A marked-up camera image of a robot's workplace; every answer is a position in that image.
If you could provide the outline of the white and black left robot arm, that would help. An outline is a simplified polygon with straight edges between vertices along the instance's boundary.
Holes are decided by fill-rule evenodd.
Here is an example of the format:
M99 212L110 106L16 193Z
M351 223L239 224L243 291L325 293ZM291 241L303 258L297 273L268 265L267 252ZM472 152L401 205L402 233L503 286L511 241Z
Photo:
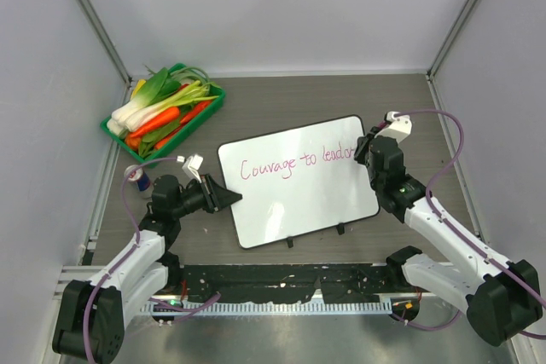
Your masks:
M157 178L130 243L99 273L65 287L52 350L89 363L112 362L140 308L155 293L171 295L180 288L179 258L169 249L181 231L181 218L196 211L213 214L241 198L208 174L187 186L173 175Z

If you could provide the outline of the white whiteboard with black frame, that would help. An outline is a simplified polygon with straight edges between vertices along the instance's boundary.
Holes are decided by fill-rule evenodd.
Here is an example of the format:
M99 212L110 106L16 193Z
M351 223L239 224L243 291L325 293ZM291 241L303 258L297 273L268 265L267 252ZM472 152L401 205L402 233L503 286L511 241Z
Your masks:
M228 142L218 148L240 247L251 249L376 216L367 169L353 155L357 115Z

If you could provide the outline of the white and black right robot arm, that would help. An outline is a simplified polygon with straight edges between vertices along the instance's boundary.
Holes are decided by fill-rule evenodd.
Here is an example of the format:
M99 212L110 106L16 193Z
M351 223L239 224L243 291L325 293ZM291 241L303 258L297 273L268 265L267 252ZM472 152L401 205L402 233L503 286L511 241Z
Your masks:
M432 243L451 263L444 266L413 246L393 253L386 283L402 292L428 290L456 307L474 331L498 346L541 320L538 273L514 263L471 234L425 186L407 173L395 139L370 132L357 140L354 159L368 169L380 207Z

